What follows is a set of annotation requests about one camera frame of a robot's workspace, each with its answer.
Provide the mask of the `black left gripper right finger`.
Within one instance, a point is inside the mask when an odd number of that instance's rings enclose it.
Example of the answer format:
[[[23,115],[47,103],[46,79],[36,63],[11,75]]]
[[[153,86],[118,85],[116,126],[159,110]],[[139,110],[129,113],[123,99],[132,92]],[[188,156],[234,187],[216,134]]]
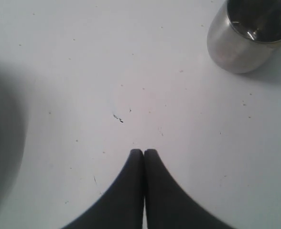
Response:
[[[190,198],[154,149],[144,152],[145,206],[149,229],[228,229],[229,225]]]

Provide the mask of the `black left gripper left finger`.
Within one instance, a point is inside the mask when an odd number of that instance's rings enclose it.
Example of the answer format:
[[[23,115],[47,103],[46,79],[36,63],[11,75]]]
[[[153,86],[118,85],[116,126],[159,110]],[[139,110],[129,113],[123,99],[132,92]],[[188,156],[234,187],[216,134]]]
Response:
[[[66,229],[141,229],[144,210],[144,155],[131,150],[107,191]]]

